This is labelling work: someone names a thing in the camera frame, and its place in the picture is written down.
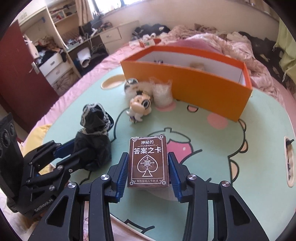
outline small box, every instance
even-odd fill
[[[165,136],[131,138],[128,187],[162,188],[168,186],[168,155]]]
[[[161,42],[161,39],[150,39],[150,40],[147,40],[147,41],[139,40],[140,46],[142,48],[149,47],[149,46],[154,46],[156,44],[159,44],[160,42]]]

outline window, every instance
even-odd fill
[[[122,3],[124,3],[124,5],[129,5],[139,1],[141,0],[94,0],[93,2],[96,4],[100,12],[107,13],[114,9],[120,8]]]

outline door handle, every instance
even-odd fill
[[[30,74],[33,70],[35,70],[35,73],[36,73],[36,74],[39,74],[39,73],[40,73],[40,70],[38,69],[38,67],[37,67],[37,65],[35,64],[34,61],[31,63],[31,66],[32,66],[32,69],[29,71],[29,74]]]

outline green curtain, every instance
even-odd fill
[[[296,84],[296,42],[281,19],[279,21],[279,35],[275,47],[280,47],[284,50],[284,55],[279,64],[285,74],[289,75]]]

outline cartoon plush doll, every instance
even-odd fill
[[[141,122],[142,116],[151,113],[151,97],[145,92],[137,91],[136,97],[130,100],[130,109],[126,113],[131,122]]]

